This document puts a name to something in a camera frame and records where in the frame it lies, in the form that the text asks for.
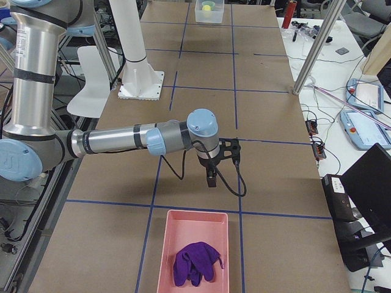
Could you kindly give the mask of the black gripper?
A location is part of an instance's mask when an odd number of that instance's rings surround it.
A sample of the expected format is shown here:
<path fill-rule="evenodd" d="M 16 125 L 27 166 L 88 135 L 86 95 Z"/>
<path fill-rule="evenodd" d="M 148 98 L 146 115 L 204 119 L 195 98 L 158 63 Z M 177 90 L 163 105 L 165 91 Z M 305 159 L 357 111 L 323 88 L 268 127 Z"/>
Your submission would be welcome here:
<path fill-rule="evenodd" d="M 202 158 L 200 156 L 197 156 L 199 163 L 206 168 L 206 181 L 208 184 L 208 187 L 216 187 L 216 177 L 217 177 L 217 171 L 216 167 L 219 165 L 219 163 L 222 160 L 222 156 L 218 155 L 216 157 L 212 157 L 211 159 L 208 158 Z"/>

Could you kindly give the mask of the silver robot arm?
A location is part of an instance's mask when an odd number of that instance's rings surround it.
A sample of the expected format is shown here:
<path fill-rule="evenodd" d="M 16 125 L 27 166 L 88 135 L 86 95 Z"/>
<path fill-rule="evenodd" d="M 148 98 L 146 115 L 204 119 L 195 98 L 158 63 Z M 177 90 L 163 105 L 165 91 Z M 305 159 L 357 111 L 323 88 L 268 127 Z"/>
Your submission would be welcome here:
<path fill-rule="evenodd" d="M 159 100 L 164 72 L 147 60 L 136 1 L 110 1 L 125 61 L 119 98 Z M 97 131 L 55 131 L 51 127 L 57 51 L 66 33 L 95 32 L 93 1 L 10 1 L 17 25 L 10 121 L 1 130 L 1 177 L 27 181 L 87 154 L 148 149 L 154 156 L 196 148 L 209 187 L 216 187 L 216 165 L 224 154 L 215 115 L 192 111 L 186 121 Z M 69 113 L 100 118 L 111 91 L 97 47 L 79 49 L 87 70 L 84 88 L 67 106 Z"/>

